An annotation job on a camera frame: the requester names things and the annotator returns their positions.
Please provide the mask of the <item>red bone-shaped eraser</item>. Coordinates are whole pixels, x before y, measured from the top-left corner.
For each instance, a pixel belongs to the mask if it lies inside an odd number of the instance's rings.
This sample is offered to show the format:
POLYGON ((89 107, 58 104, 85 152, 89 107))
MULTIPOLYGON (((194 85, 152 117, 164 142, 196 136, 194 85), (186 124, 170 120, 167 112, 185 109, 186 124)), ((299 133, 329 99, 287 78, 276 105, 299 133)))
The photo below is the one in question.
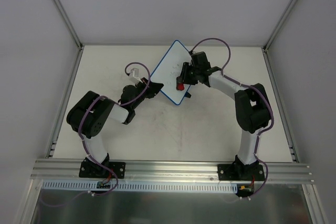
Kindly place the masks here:
POLYGON ((176 84, 176 89, 177 89, 177 91, 183 91, 185 89, 184 84, 183 83, 177 83, 176 84))

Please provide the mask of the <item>blue-framed whiteboard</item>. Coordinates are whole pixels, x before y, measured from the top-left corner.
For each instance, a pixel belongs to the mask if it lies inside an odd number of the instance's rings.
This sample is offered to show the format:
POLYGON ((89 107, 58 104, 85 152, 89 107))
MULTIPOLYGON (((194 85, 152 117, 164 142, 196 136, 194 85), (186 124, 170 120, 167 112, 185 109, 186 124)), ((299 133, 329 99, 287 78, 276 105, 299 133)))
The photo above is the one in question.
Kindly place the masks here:
POLYGON ((190 63, 191 57, 188 49, 175 40, 163 58, 151 73, 151 82, 164 84, 161 92, 175 105, 180 105, 191 85, 185 84, 184 90, 176 89, 176 78, 182 72, 183 63, 190 63))

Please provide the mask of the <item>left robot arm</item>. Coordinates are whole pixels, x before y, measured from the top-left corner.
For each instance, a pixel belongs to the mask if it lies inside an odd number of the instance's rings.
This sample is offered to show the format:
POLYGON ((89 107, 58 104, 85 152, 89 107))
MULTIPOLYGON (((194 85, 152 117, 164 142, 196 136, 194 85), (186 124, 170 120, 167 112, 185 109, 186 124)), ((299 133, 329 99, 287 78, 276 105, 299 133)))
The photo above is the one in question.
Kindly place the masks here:
POLYGON ((100 132, 108 119, 129 124, 140 103, 154 98, 163 87, 162 83, 142 78, 137 84, 125 86, 117 102, 88 91, 76 103, 69 111, 66 122, 79 135, 87 154, 81 162, 80 178, 124 178, 125 163, 110 161, 100 132))

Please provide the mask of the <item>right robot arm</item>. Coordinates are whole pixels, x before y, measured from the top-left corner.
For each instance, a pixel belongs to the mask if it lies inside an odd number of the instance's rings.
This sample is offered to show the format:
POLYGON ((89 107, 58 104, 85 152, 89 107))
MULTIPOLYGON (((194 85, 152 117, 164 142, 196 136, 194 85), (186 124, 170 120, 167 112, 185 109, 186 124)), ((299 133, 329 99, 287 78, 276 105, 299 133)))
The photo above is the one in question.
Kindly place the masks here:
POLYGON ((220 67, 211 67, 205 52, 190 52, 191 62, 183 63, 181 74, 176 78, 176 90, 184 86, 204 84, 221 91, 235 103, 235 115, 241 128, 238 154, 233 163, 224 170, 224 175, 232 180, 250 180, 257 170, 256 157, 260 135, 271 129, 274 115, 262 84, 243 84, 224 74, 220 67))

